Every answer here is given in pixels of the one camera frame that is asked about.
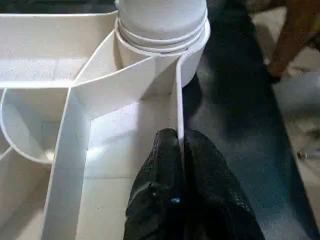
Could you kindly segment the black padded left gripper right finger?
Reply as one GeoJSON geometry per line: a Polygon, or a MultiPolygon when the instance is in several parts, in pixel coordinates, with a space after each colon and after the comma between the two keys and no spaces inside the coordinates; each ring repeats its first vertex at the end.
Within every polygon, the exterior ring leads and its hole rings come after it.
{"type": "Polygon", "coordinates": [[[263,240],[251,204],[215,144],[184,133],[184,172],[194,224],[204,240],[263,240]]]}

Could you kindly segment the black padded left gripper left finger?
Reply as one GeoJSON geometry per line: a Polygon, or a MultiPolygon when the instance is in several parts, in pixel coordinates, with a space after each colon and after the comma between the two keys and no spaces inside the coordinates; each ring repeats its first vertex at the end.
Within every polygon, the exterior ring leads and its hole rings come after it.
{"type": "Polygon", "coordinates": [[[165,128],[134,179],[125,210],[125,240],[182,240],[185,185],[177,132],[165,128]]]}

